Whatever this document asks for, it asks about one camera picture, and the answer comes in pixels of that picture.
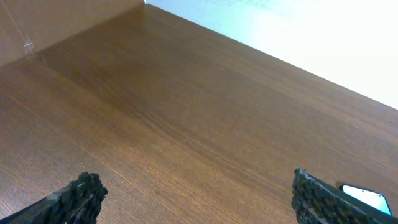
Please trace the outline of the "blue Galaxy smartphone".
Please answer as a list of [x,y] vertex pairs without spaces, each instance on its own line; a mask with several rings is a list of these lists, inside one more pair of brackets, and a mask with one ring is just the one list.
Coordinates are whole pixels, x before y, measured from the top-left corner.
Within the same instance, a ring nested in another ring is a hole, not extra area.
[[339,189],[344,193],[358,199],[359,201],[392,216],[391,209],[389,208],[386,198],[379,192],[374,192],[372,190],[367,190],[348,184],[340,185]]

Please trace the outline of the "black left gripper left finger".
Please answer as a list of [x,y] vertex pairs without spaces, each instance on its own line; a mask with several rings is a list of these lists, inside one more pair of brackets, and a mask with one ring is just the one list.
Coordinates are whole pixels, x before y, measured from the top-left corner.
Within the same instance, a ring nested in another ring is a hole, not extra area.
[[1,224],[96,224],[107,194],[98,174],[83,172],[64,188],[1,219]]

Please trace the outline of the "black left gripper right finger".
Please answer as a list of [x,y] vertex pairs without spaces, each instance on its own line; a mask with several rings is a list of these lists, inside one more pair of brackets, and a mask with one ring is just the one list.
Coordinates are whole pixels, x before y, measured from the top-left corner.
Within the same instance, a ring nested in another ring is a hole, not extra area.
[[397,224],[397,218],[295,169],[292,208],[299,224]]

